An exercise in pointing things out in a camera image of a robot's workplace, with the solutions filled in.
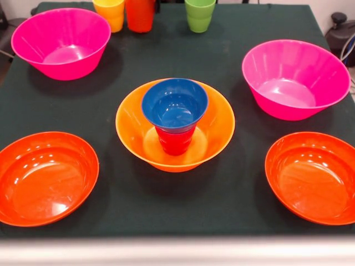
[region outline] bowl rim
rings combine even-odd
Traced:
[[[13,222],[8,222],[8,221],[1,220],[2,223],[5,223],[5,224],[11,225],[11,226],[17,226],[17,227],[37,227],[37,226],[44,226],[46,224],[51,224],[51,223],[57,222],[57,221],[65,218],[66,216],[70,215],[71,213],[73,213],[76,209],[78,209],[84,203],[84,201],[87,200],[87,198],[92,193],[94,187],[96,186],[96,183],[97,183],[97,180],[98,180],[98,177],[99,177],[99,172],[100,172],[100,163],[99,163],[98,155],[95,152],[94,148],[90,145],[89,142],[87,142],[86,140],[84,140],[83,138],[81,138],[81,137],[79,137],[77,135],[74,135],[74,134],[71,134],[71,133],[67,133],[67,132],[64,132],[64,131],[43,131],[43,132],[38,132],[38,133],[34,133],[34,134],[30,134],[30,135],[21,137],[20,139],[17,139],[15,141],[11,142],[5,148],[1,149],[0,153],[2,153],[3,151],[11,148],[15,144],[17,144],[17,143],[19,143],[19,142],[21,142],[21,141],[23,141],[25,139],[28,139],[28,138],[34,137],[34,136],[38,136],[38,135],[46,135],[46,134],[60,134],[60,135],[63,135],[63,136],[65,136],[65,135],[71,136],[71,137],[81,141],[83,144],[85,144],[89,148],[89,150],[94,155],[95,166],[97,167],[97,172],[94,173],[94,175],[93,175],[94,183],[93,183],[92,187],[89,187],[89,189],[87,190],[87,193],[85,193],[85,194],[82,193],[82,195],[85,195],[85,196],[81,200],[79,200],[75,205],[72,205],[72,207],[68,208],[66,211],[64,211],[64,212],[62,212],[62,213],[60,213],[60,214],[58,214],[56,216],[53,216],[52,218],[43,219],[41,222],[32,222],[32,223],[27,223],[27,224],[21,224],[21,223],[16,223],[16,222],[13,223]]]
[[[329,135],[329,134],[325,134],[325,133],[320,133],[320,132],[316,132],[316,131],[300,131],[300,132],[294,132],[294,133],[291,133],[291,134],[288,134],[288,135],[285,135],[285,136],[282,136],[280,137],[278,140],[276,140],[272,145],[271,147],[269,148],[269,150],[267,151],[267,154],[265,156],[265,162],[264,162],[264,171],[265,171],[265,175],[266,175],[266,180],[273,192],[273,194],[278,198],[278,200],[285,206],[287,207],[291,212],[295,213],[296,215],[302,217],[303,219],[305,220],[308,220],[310,222],[313,222],[313,223],[318,223],[318,224],[324,224],[324,225],[327,225],[327,226],[343,226],[343,225],[347,225],[347,224],[352,224],[355,222],[355,217],[352,221],[349,221],[349,222],[322,222],[322,221],[319,221],[319,220],[316,220],[316,219],[313,219],[313,218],[309,218],[307,217],[306,215],[304,215],[303,213],[299,212],[298,209],[294,208],[291,204],[289,204],[287,201],[283,200],[283,198],[280,196],[280,194],[276,191],[274,185],[272,185],[271,181],[270,181],[270,178],[267,174],[267,169],[270,168],[268,167],[268,163],[267,163],[267,160],[268,158],[270,157],[270,153],[271,153],[271,150],[274,149],[274,147],[276,145],[278,145],[282,140],[284,140],[285,138],[288,138],[288,137],[292,137],[292,136],[296,136],[296,135],[303,135],[303,134],[311,134],[313,136],[325,136],[329,139],[332,139],[332,140],[335,140],[335,141],[338,141],[338,142],[341,142],[343,144],[345,144],[346,146],[348,146],[349,148],[355,150],[355,147],[353,147],[351,144],[347,143],[346,141],[344,140],[341,140],[335,136],[332,136],[332,135]]]
[[[144,102],[144,99],[146,99],[145,97],[146,97],[147,93],[148,93],[153,87],[155,87],[155,86],[157,86],[157,85],[159,85],[159,84],[161,84],[161,83],[163,83],[163,82],[165,82],[165,81],[169,81],[169,80],[186,80],[186,81],[188,81],[188,82],[194,83],[194,84],[196,84],[196,85],[203,91],[203,94],[204,94],[204,96],[206,97],[206,106],[205,106],[204,111],[199,115],[198,118],[194,119],[192,122],[190,122],[190,123],[188,123],[188,124],[186,124],[186,125],[183,125],[183,126],[163,126],[163,125],[159,125],[159,124],[153,122],[151,119],[149,119],[149,118],[146,116],[145,112],[144,112],[143,102]],[[160,81],[160,82],[154,84],[152,87],[150,87],[150,89],[147,90],[146,93],[143,95],[143,98],[142,98],[142,100],[141,100],[140,106],[141,106],[141,110],[142,110],[142,113],[143,113],[144,117],[145,117],[149,122],[151,122],[154,126],[159,127],[160,129],[163,129],[163,130],[174,130],[174,129],[175,129],[175,130],[178,130],[178,129],[184,129],[184,128],[189,127],[189,126],[191,126],[191,125],[193,125],[193,124],[196,124],[196,123],[205,115],[205,113],[206,113],[206,111],[207,111],[207,108],[209,107],[209,103],[210,103],[210,101],[209,101],[209,96],[208,96],[206,90],[205,90],[200,84],[198,84],[197,82],[195,82],[194,80],[191,80],[191,79],[184,79],[184,78],[170,78],[170,79],[164,79],[164,80],[162,80],[162,81]]]
[[[323,52],[325,52],[327,55],[329,55],[330,57],[332,57],[333,59],[335,59],[336,61],[338,61],[339,65],[341,65],[341,67],[343,68],[343,70],[348,74],[348,82],[347,82],[347,87],[348,89],[346,90],[346,92],[341,96],[339,97],[339,99],[329,103],[329,104],[325,104],[325,105],[318,105],[318,106],[312,106],[312,107],[298,107],[298,106],[294,106],[294,105],[287,105],[287,104],[283,104],[283,103],[279,103],[277,101],[274,101],[268,97],[265,97],[264,94],[261,94],[258,90],[256,90],[254,88],[254,86],[250,85],[250,79],[248,79],[245,75],[245,61],[246,61],[246,58],[257,48],[261,47],[261,46],[264,46],[266,44],[270,44],[270,43],[281,43],[281,42],[289,42],[289,43],[299,43],[299,44],[304,44],[304,45],[307,45],[307,46],[311,46],[311,47],[315,47]],[[276,103],[276,104],[280,104],[282,106],[287,106],[287,107],[290,107],[290,108],[295,108],[295,109],[306,109],[306,110],[311,110],[311,109],[322,109],[322,108],[327,108],[329,106],[332,106],[334,104],[337,104],[338,102],[342,101],[349,93],[350,91],[350,86],[351,86],[351,77],[350,77],[350,73],[348,71],[348,69],[346,68],[346,66],[340,61],[339,58],[337,58],[335,55],[333,55],[330,51],[328,51],[327,49],[323,48],[323,47],[320,47],[319,45],[315,45],[313,43],[309,43],[309,42],[305,42],[303,40],[295,40],[295,39],[276,39],[276,40],[269,40],[269,41],[266,41],[266,42],[263,42],[263,43],[260,43],[256,46],[254,46],[253,48],[251,48],[247,53],[246,55],[244,56],[243,58],[243,61],[242,61],[242,73],[243,73],[243,77],[244,79],[246,80],[246,82],[248,83],[250,89],[256,93],[258,93],[260,96],[268,99],[269,101],[272,101],[273,103]]]
[[[129,150],[133,155],[135,155],[136,157],[140,158],[141,160],[147,162],[147,163],[150,163],[151,165],[157,165],[157,166],[160,166],[160,167],[167,167],[167,168],[183,168],[183,167],[193,167],[193,166],[197,166],[197,165],[200,165],[214,157],[216,157],[218,154],[220,154],[224,148],[229,144],[229,142],[231,141],[233,135],[234,135],[234,132],[235,132],[235,116],[234,116],[234,112],[233,112],[233,109],[232,109],[232,106],[230,105],[230,103],[228,102],[228,100],[223,96],[223,94],[221,94],[218,90],[214,89],[213,87],[205,84],[205,83],[202,83],[200,81],[196,81],[196,80],[193,80],[193,79],[190,79],[196,83],[201,83],[201,84],[204,84],[205,86],[208,86],[210,87],[210,89],[214,90],[215,93],[221,97],[221,99],[223,100],[223,102],[228,106],[228,109],[230,111],[230,113],[232,114],[232,120],[233,120],[233,125],[232,125],[232,130],[230,132],[230,136],[228,137],[228,140],[226,141],[226,143],[224,143],[219,149],[218,151],[216,151],[214,154],[212,154],[211,156],[209,156],[208,158],[205,158],[201,161],[198,161],[198,162],[194,162],[194,163],[189,163],[187,165],[167,165],[167,164],[164,164],[164,163],[158,163],[158,162],[154,162],[154,161],[151,161],[147,158],[144,158],[140,155],[138,155],[135,151],[133,151],[126,143],[125,141],[123,141],[123,138],[120,134],[120,130],[118,128],[118,115],[119,113],[121,112],[121,109],[123,108],[123,103],[127,100],[128,97],[130,97],[131,94],[133,94],[136,90],[140,89],[141,87],[143,86],[146,86],[146,85],[150,85],[152,83],[155,83],[155,82],[161,82],[161,81],[164,81],[164,80],[167,80],[167,79],[170,79],[170,78],[166,78],[166,79],[157,79],[157,80],[152,80],[148,83],[145,83],[145,84],[142,84],[140,85],[139,87],[137,87],[136,89],[134,89],[133,91],[131,91],[124,99],[123,101],[121,102],[121,104],[119,105],[118,107],[118,110],[116,112],[116,117],[115,117],[115,127],[116,127],[116,132],[118,134],[118,138],[120,139],[120,141],[122,142],[122,144],[126,147],[127,150]]]
[[[43,63],[43,62],[37,62],[37,61],[34,61],[34,60],[30,60],[30,59],[27,59],[26,57],[20,55],[17,51],[16,51],[16,48],[15,48],[15,45],[14,45],[14,37],[15,35],[17,34],[17,31],[21,28],[22,25],[25,25],[27,24],[29,21],[33,20],[33,19],[36,19],[40,16],[45,16],[47,15],[48,13],[54,13],[54,12],[62,12],[62,11],[69,11],[69,10],[76,10],[76,11],[80,11],[80,12],[83,12],[83,13],[88,13],[88,14],[91,14],[91,15],[94,15],[96,17],[98,17],[99,19],[101,19],[102,21],[105,22],[106,24],[106,29],[108,30],[108,37],[107,37],[107,40],[104,42],[104,44],[96,49],[95,51],[93,51],[92,53],[90,53],[89,55],[85,56],[85,57],[82,57],[78,60],[72,60],[72,61],[69,61],[69,62],[65,62],[65,63]],[[12,36],[11,36],[11,48],[13,49],[13,51],[15,52],[15,54],[20,57],[21,59],[25,60],[26,62],[28,63],[32,63],[32,64],[36,64],[36,65],[66,65],[66,64],[71,64],[71,63],[75,63],[75,62],[79,62],[79,61],[82,61],[88,57],[91,57],[93,54],[97,53],[98,51],[100,51],[101,49],[105,48],[105,46],[108,44],[109,40],[111,38],[111,27],[110,27],[110,24],[106,21],[106,19],[104,19],[102,16],[100,16],[98,13],[94,12],[94,11],[91,11],[91,10],[88,10],[88,9],[85,9],[85,8],[76,8],[76,7],[64,7],[64,8],[55,8],[55,9],[50,9],[50,10],[47,10],[47,11],[44,11],[44,12],[40,12],[28,19],[26,19],[24,22],[22,22],[16,29],[15,31],[13,32]]]

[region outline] bowl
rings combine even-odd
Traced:
[[[265,159],[267,180],[277,198],[311,222],[355,222],[355,148],[317,132],[277,140]]]
[[[167,79],[146,92],[142,111],[154,126],[179,134],[196,125],[208,103],[207,93],[198,83],[189,79]]]
[[[214,88],[202,86],[209,98],[205,115],[198,121],[188,150],[179,156],[164,152],[154,126],[145,118],[140,103],[145,93],[162,80],[132,91],[120,104],[116,130],[123,145],[135,156],[166,172],[184,172],[217,156],[230,142],[235,118],[228,101]]]
[[[58,8],[24,21],[14,31],[11,45],[46,76],[73,80],[97,67],[110,35],[110,25],[95,12]]]
[[[289,121],[306,119],[338,103],[351,83],[337,57],[299,40],[272,40],[252,48],[242,71],[261,109]]]
[[[19,139],[0,152],[0,160],[0,221],[12,226],[41,226],[69,215],[99,173],[93,148],[64,132]]]

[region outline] red bowl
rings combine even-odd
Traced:
[[[99,160],[83,139],[41,132],[0,152],[0,221],[33,227],[62,219],[93,190]]]
[[[265,159],[278,199],[311,222],[355,222],[355,148],[336,137],[298,132],[282,137]]]

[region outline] dark green tablecloth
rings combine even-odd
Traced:
[[[93,9],[90,3],[41,3]],[[320,131],[355,145],[355,105],[350,96],[300,122],[265,114],[245,83],[241,62],[253,46],[293,38],[326,47],[309,6],[216,6],[208,32],[189,31],[182,4],[165,4],[148,34],[127,26],[113,34],[98,68],[76,81],[47,78],[15,58],[0,88],[0,148],[40,131],[83,137],[100,159],[98,183],[67,218],[38,228],[2,224],[0,237],[142,235],[260,235],[352,233],[325,227],[287,210],[269,188],[264,157],[279,137]],[[223,93],[236,116],[228,147],[198,168],[171,174],[134,157],[119,141],[114,119],[124,97],[151,80],[182,77]]]

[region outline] orange cup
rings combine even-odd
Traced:
[[[119,32],[124,21],[124,0],[93,0],[96,12],[104,17],[111,27],[111,32]]]

